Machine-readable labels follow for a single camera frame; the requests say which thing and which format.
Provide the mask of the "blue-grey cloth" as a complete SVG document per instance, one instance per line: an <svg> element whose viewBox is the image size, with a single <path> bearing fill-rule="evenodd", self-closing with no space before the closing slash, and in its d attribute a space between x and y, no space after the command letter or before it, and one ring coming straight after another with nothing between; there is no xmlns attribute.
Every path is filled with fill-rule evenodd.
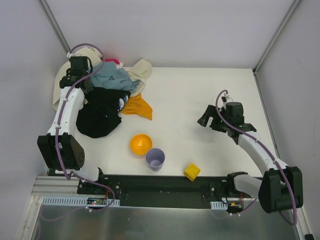
<svg viewBox="0 0 320 240"><path fill-rule="evenodd" d="M141 80L132 80L129 74L123 69L117 69L114 62L105 62L102 68L91 77L91 83L94 87L123 90L135 92Z"/></svg>

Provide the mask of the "cream beige cloth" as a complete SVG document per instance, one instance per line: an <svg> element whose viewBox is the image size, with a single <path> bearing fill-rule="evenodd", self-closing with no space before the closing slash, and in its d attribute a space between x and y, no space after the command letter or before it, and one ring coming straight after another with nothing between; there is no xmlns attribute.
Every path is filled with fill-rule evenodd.
<svg viewBox="0 0 320 240"><path fill-rule="evenodd" d="M91 46L84 46L77 50L75 53L77 56L86 56L90 58L93 66L93 72L95 72L99 67L103 67L102 64L102 55L100 52ZM117 69L123 68L123 64L116 64ZM144 89L146 85L146 80L150 77L152 73L152 65L149 61L145 59L139 60L129 71L126 71L130 78L135 80L140 80L141 82L137 86L135 92L130 92L131 96L137 96Z"/></svg>

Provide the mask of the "orange-yellow cloth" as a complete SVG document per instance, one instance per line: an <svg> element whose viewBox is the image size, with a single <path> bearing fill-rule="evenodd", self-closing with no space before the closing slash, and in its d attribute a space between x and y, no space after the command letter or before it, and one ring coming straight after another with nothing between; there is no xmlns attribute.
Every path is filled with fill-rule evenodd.
<svg viewBox="0 0 320 240"><path fill-rule="evenodd" d="M150 121L153 119L153 109L142 98L141 93L130 97L120 112L124 115L138 115Z"/></svg>

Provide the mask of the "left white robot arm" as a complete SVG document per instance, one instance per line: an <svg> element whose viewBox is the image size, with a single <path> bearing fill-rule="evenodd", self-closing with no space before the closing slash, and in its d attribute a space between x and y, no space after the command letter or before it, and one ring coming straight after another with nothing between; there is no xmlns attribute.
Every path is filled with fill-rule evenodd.
<svg viewBox="0 0 320 240"><path fill-rule="evenodd" d="M89 87L87 67L62 68L56 77L54 120L46 134L37 138L37 146L46 166L62 173L67 179L74 175L83 182L96 182L99 167L86 159L84 148L76 139L78 112L84 109Z"/></svg>

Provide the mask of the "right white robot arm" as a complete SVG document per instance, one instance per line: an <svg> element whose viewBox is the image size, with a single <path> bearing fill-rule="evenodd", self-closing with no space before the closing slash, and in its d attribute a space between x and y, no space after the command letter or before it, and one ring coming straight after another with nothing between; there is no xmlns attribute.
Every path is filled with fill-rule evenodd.
<svg viewBox="0 0 320 240"><path fill-rule="evenodd" d="M229 102L224 107L208 105L197 123L226 133L253 160L262 179L239 171L227 175L233 192L244 192L259 200L266 213L296 211L303 206L302 172L275 157L263 144L256 128L245 122L243 105Z"/></svg>

